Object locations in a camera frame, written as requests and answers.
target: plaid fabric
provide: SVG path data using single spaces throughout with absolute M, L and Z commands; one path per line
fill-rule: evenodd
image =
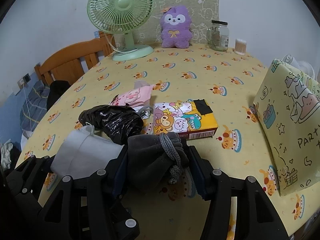
M 47 113 L 47 99 L 50 88 L 46 87 L 41 80 L 36 82 L 28 95 L 28 107 L 25 102 L 20 112 L 20 126 L 22 131 L 30 131 L 30 122 L 32 131 L 37 127 L 40 120 Z

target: yellow tablecloth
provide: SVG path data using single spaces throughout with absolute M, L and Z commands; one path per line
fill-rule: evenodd
M 145 58 L 128 62 L 103 59 L 89 70 L 60 98 L 37 126 L 23 149 L 18 163 L 31 154 L 37 157 L 55 155 L 66 136 L 81 125 L 79 114 L 96 105 L 109 104 L 114 96 L 133 89 L 138 79 L 156 84 L 151 104 L 205 98 L 217 119 L 219 128 L 213 138 L 188 141 L 214 168 L 231 177 L 255 176 L 264 187 L 267 179 L 276 176 L 272 153 L 259 121 L 253 114 L 253 99 L 267 69 L 246 54 L 232 49 L 216 52 L 204 45 L 189 49 L 161 49 Z M 53 175 L 45 182 L 39 199 L 44 204 L 59 179 Z M 320 185 L 284 197 L 275 187 L 266 194 L 278 211 L 288 234 L 294 233 L 320 206 Z M 293 211 L 301 195 L 305 206 L 301 218 Z M 199 239 L 209 208 L 192 181 L 188 170 L 177 185 L 165 182 L 143 195 L 134 189 L 123 198 L 123 205 L 139 221 L 138 239 Z M 236 204 L 233 199 L 228 239 L 233 239 Z

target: glass jar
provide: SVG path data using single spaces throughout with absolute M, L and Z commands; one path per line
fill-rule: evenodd
M 207 29 L 207 42 L 211 49 L 217 51 L 228 50 L 229 29 L 227 22 L 211 21 L 212 27 Z

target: black jar lid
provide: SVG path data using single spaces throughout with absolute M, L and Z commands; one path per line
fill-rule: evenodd
M 215 24 L 221 24 L 221 25 L 228 25 L 227 22 L 221 22 L 221 21 L 214 21 L 212 20 L 211 23 L 215 23 Z

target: fan grille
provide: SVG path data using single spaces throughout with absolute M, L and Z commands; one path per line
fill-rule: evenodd
M 106 33 L 127 33 L 143 25 L 153 11 L 153 0 L 89 0 L 92 23 Z

